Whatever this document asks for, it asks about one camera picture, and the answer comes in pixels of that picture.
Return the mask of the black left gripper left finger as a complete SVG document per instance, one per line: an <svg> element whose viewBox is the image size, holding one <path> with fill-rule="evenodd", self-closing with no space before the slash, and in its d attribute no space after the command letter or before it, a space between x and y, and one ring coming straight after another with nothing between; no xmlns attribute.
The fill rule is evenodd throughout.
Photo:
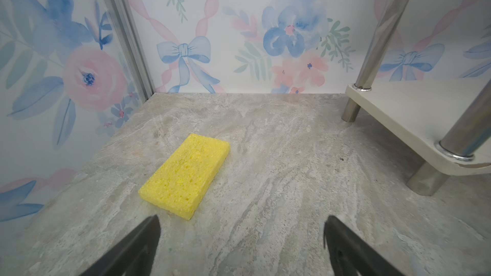
<svg viewBox="0 0 491 276"><path fill-rule="evenodd" d="M150 275L161 236L159 218L147 217L83 275Z"/></svg>

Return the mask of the white two-tier metal shelf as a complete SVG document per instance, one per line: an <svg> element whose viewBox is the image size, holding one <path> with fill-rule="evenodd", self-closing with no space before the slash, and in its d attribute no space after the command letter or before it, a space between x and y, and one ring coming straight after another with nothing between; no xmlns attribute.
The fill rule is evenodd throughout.
<svg viewBox="0 0 491 276"><path fill-rule="evenodd" d="M423 165L430 196L452 176L490 173L490 0L374 0L377 27L343 120L365 110Z"/></svg>

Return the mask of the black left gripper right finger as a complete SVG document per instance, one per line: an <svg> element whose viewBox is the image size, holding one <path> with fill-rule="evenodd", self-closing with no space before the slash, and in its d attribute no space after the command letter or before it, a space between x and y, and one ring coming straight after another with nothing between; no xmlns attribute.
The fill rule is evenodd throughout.
<svg viewBox="0 0 491 276"><path fill-rule="evenodd" d="M402 274L334 215L324 224L323 247L335 275Z"/></svg>

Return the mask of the aluminium left corner post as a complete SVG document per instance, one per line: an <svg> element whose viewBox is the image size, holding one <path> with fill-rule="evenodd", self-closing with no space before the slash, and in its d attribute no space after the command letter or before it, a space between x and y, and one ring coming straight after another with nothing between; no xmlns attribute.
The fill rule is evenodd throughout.
<svg viewBox="0 0 491 276"><path fill-rule="evenodd" d="M129 0L104 0L115 31L120 40L125 59L136 81L136 86L146 101L155 93L142 43L133 18Z"/></svg>

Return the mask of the bright yellow cellulose sponge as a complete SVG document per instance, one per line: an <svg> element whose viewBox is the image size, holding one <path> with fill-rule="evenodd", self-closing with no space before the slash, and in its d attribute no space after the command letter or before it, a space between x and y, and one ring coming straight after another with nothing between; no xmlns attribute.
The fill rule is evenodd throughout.
<svg viewBox="0 0 491 276"><path fill-rule="evenodd" d="M230 148L226 141L190 134L139 189L141 199L189 221Z"/></svg>

